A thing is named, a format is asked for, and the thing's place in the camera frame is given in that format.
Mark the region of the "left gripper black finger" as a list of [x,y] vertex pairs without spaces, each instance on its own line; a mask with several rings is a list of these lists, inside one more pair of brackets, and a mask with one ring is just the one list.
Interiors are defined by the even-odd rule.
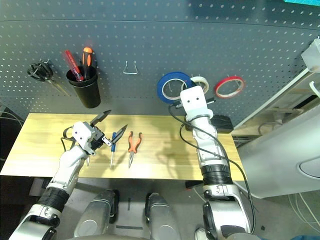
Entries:
[[108,146],[111,147],[112,145],[116,144],[117,141],[123,136],[124,132],[126,131],[128,125],[124,125],[119,131],[115,133],[115,136],[112,138],[106,138],[105,136],[102,138],[102,141]]
[[112,110],[105,110],[101,114],[98,114],[93,120],[90,121],[91,126],[95,126],[97,123],[102,122]]

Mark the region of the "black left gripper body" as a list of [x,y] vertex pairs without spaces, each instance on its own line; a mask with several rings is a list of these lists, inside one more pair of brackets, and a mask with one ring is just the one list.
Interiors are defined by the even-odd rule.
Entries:
[[94,129],[94,133],[92,134],[93,139],[90,142],[90,144],[91,144],[91,149],[95,151],[104,144],[103,137],[105,136],[105,134],[96,126],[93,129]]

